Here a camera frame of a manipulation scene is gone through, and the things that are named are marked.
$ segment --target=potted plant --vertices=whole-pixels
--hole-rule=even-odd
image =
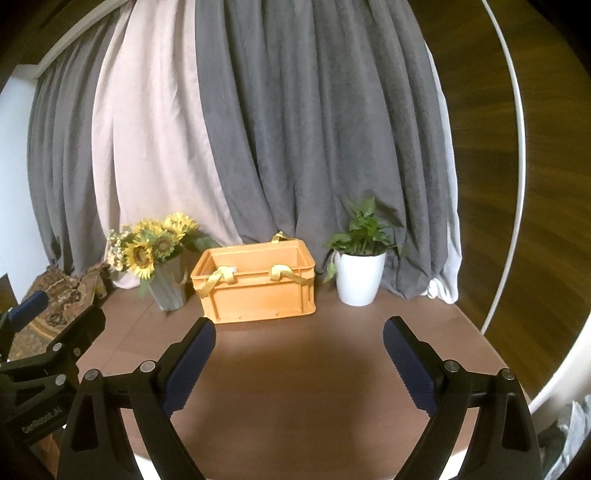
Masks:
[[[324,282],[336,275],[336,287],[343,303],[354,307],[369,305],[378,293],[386,253],[395,247],[385,231],[390,225],[375,216],[375,197],[350,207],[353,218],[348,233],[336,233]]]
[[[111,230],[107,240],[107,262],[117,272],[130,271],[140,281],[140,296],[149,288],[161,310],[176,310],[186,302],[180,255],[183,248],[204,251],[219,245],[199,232],[199,226],[183,213],[163,221],[144,219]]]

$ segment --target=gray curtain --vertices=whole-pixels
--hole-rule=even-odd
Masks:
[[[92,106],[118,10],[87,30],[43,73],[31,111],[28,176],[52,265],[82,275],[105,250],[92,176]]]
[[[375,195],[406,254],[382,284],[421,294],[447,258],[437,90],[406,0],[197,0],[197,71],[217,172],[245,242],[304,240],[321,270]]]

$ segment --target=orange plastic crate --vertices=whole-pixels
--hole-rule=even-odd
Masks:
[[[303,280],[284,275],[272,280],[271,269],[275,265],[289,267],[292,276]],[[195,290],[203,294],[208,279],[220,267],[230,267],[234,272],[230,281],[235,283],[220,279],[207,296],[200,295],[205,315],[215,323],[278,319],[316,311],[314,265],[301,240],[237,245],[206,250],[191,279]]]

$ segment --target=gray vase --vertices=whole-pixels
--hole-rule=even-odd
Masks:
[[[167,262],[154,266],[154,275],[150,282],[150,290],[160,310],[169,312],[185,305],[187,295],[185,282],[187,277],[183,271],[181,255]]]

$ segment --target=curtain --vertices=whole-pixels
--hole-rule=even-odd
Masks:
[[[447,184],[449,186],[449,195],[447,197],[447,260],[441,269],[441,272],[431,279],[424,295],[430,299],[440,298],[446,303],[455,303],[458,298],[457,275],[462,264],[462,245],[460,241],[460,218],[457,214],[457,175],[456,160],[453,154],[452,127],[449,123],[449,113],[447,111],[447,101],[443,95],[441,81],[435,68],[435,61],[431,51],[427,49],[433,77],[437,86],[437,97],[439,98],[439,110],[441,111],[441,124],[445,135],[446,166],[447,166]]]
[[[382,285],[423,293],[447,259],[437,89],[406,0],[196,0],[201,105],[238,234],[282,230],[322,269],[348,202],[376,196],[405,246]]]
[[[92,157],[103,230],[182,211],[240,244],[201,109],[194,0],[128,4],[100,72]]]
[[[28,139],[28,176],[47,257],[68,274],[100,261],[105,236],[96,208],[91,122],[100,65],[115,11],[82,34],[39,78]]]

